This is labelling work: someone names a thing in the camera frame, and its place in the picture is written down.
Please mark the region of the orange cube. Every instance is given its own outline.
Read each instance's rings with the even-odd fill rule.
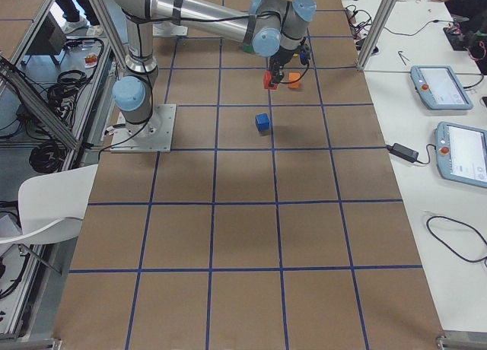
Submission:
[[[290,89],[297,89],[299,88],[299,78],[301,74],[299,72],[289,72],[289,82],[288,88]]]

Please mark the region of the person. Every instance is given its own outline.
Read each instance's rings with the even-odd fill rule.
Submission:
[[[458,24],[470,56],[487,75],[487,0],[436,0],[444,2],[451,14],[468,18]]]
[[[88,37],[98,37],[103,33],[100,21],[94,12],[89,0],[76,0],[78,4],[83,8],[86,17],[79,14],[79,10],[76,8],[73,0],[56,0],[56,4],[64,12],[63,17],[66,19],[65,24],[62,26],[62,31],[65,34],[70,34],[79,28],[86,27],[88,21],[90,27],[88,28],[86,35]]]

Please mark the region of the robotic arm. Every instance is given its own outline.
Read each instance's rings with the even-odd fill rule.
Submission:
[[[258,55],[270,57],[269,69],[264,75],[265,89],[277,88],[284,78],[284,65],[295,53],[300,55],[303,65],[309,65],[310,53],[304,35],[316,11],[314,0],[252,0],[248,13],[203,0],[115,2],[127,17],[129,75],[114,84],[113,98],[125,118],[130,138],[137,142],[154,140],[161,131],[161,118],[154,111],[150,98],[158,76],[158,64],[153,56],[152,22],[169,21],[251,44]]]
[[[305,65],[304,44],[308,24],[316,11],[314,0],[252,0],[248,13],[203,0],[115,0],[127,15],[129,54],[126,64],[137,74],[157,70],[152,55],[150,22],[170,21],[251,44],[263,57],[271,57],[264,87],[275,89],[283,68],[297,53]]]

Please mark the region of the blue cube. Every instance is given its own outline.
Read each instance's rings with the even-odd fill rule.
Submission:
[[[256,115],[256,126],[259,132],[264,132],[271,126],[271,121],[269,120],[269,116],[264,114],[257,114]]]

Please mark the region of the white chair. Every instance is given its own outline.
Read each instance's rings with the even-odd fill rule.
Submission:
[[[24,181],[18,191],[22,234],[0,238],[0,243],[20,245],[61,274],[29,245],[58,243],[79,235],[97,168],[98,165],[90,165]]]

